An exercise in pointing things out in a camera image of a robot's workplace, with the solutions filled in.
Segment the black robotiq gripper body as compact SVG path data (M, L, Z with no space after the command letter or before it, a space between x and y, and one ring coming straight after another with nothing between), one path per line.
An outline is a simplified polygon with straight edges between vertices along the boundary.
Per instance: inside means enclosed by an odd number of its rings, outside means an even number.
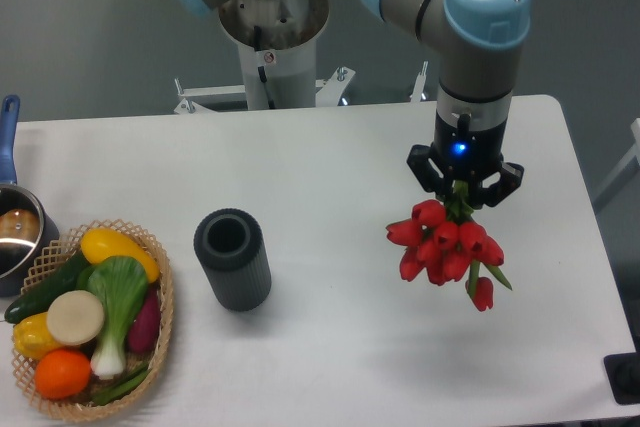
M436 114L431 159L443 176L439 195L448 197L455 181L471 186L497 173L503 161L505 130L506 123L502 122L488 130L460 134Z

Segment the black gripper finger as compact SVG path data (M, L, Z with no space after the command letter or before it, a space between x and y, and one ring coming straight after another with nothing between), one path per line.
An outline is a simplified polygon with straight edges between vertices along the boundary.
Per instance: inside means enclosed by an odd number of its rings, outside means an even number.
M416 144L409 151L406 163L416 180L427 193L444 201L446 199L445 177L434 163L434 149L431 146Z
M475 209L496 207L521 186L524 172L525 169L520 164L501 161L497 181L488 187L479 184L472 195L472 206Z

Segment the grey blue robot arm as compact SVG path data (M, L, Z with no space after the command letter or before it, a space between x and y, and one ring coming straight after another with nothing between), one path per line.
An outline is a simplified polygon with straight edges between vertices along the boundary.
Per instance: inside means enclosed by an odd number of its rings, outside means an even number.
M328 0L179 1L193 13L218 14L238 48L249 108L317 104L316 42ZM473 208L502 202L524 174L501 150L531 0L361 2L440 56L434 138L407 159L422 188L449 200L465 184Z

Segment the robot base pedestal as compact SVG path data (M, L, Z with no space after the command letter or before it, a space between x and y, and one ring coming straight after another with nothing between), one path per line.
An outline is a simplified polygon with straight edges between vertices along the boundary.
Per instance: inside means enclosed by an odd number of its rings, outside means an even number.
M328 0L231 0L218 10L238 51L243 83L304 72L316 79L316 42L329 18Z

